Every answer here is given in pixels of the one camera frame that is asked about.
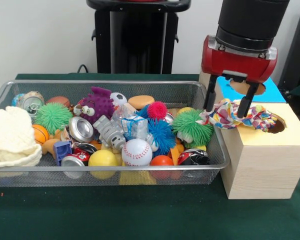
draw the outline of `blue box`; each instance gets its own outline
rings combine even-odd
[[[68,154],[72,154],[71,143],[69,141],[58,141],[53,145],[55,154],[55,163],[57,166],[61,165],[61,160]]]

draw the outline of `orange basketball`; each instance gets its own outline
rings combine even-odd
[[[49,140],[49,133],[43,126],[33,124],[32,127],[34,129],[34,140],[37,144],[42,145]]]

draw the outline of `white wall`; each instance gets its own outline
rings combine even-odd
[[[216,33],[221,5],[222,0],[192,0],[179,13],[173,73],[200,72],[203,41]],[[279,50],[276,82],[299,16],[300,0],[291,0],[273,43]],[[85,0],[0,0],[0,86],[18,73],[71,73],[82,63],[95,72],[93,29],[94,10]]]

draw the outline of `soccer ball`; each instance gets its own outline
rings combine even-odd
[[[114,106],[121,106],[121,105],[126,104],[128,102],[127,98],[119,92],[111,93],[110,99],[113,99],[113,105]]]

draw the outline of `green spiky ball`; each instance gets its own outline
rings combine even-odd
[[[49,134],[54,135],[63,125],[68,125],[72,117],[72,113],[63,104],[52,102],[39,108],[35,124],[45,127]]]
[[[196,121],[202,120],[200,117],[201,110],[189,110],[182,112],[173,120],[173,133],[182,132],[193,137],[193,142],[187,143],[186,148],[195,148],[197,146],[207,146],[214,133],[214,127],[210,124],[201,125]]]

